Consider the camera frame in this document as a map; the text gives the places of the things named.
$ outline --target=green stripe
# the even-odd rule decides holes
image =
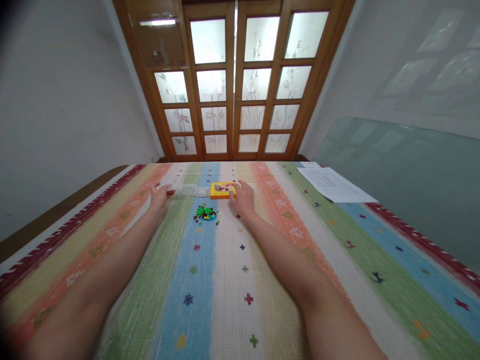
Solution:
[[[191,164],[183,183],[196,184],[201,172],[201,163]],[[192,197],[179,196],[169,204],[157,238],[150,243],[118,306],[109,315],[96,358],[149,357],[192,202]]]
[[[403,326],[421,344],[424,354],[432,359],[477,359],[480,348],[458,322],[436,303],[427,291],[408,272],[388,255],[348,214],[337,204],[321,195],[312,184],[298,172],[295,163],[278,163],[293,185],[312,205],[319,218],[330,228],[342,246],[352,241],[357,247],[347,251],[363,271],[373,278],[373,272],[380,272],[385,281],[371,286],[398,314]],[[414,322],[429,334],[420,337],[420,330]]]

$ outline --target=wooden door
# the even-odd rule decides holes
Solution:
[[[335,0],[239,1],[235,159],[295,157],[294,146],[298,151],[310,121],[307,113],[320,94],[315,85],[322,81],[320,70],[343,5]]]
[[[183,11],[203,159],[231,160],[235,3],[185,5]]]
[[[113,3],[165,156],[181,162],[293,160],[354,0],[239,0],[237,16],[235,1]],[[158,18],[172,24],[145,26]]]

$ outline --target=red stripe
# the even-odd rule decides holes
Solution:
[[[366,203],[365,205],[480,297],[480,276],[474,271],[379,203]]]
[[[13,265],[10,270],[0,276],[0,301],[3,300],[14,287],[16,287],[27,275],[34,271],[40,263],[49,257],[66,239],[92,217],[104,203],[110,200],[126,183],[130,181],[146,165],[135,165],[120,179],[115,181],[102,192],[97,198],[80,210],[75,216],[63,224],[58,230],[40,243],[28,255]]]

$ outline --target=white wall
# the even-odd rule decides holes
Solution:
[[[299,153],[340,117],[480,139],[479,73],[480,1],[357,0]]]
[[[0,240],[106,171],[163,156],[101,0],[29,1],[15,16],[0,62]]]

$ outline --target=colorful tablecloth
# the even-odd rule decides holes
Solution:
[[[297,166],[129,167],[33,241],[35,248],[7,260],[0,296],[8,333],[17,346],[32,336],[76,279],[146,211],[150,184],[208,187],[242,179],[255,184],[256,211],[328,274],[390,359],[480,359],[480,278],[381,205],[330,202]],[[197,222],[199,206],[213,208],[217,219]],[[343,341],[348,346],[351,339]],[[295,303],[229,201],[183,196],[172,198],[95,353],[129,360],[308,356]]]

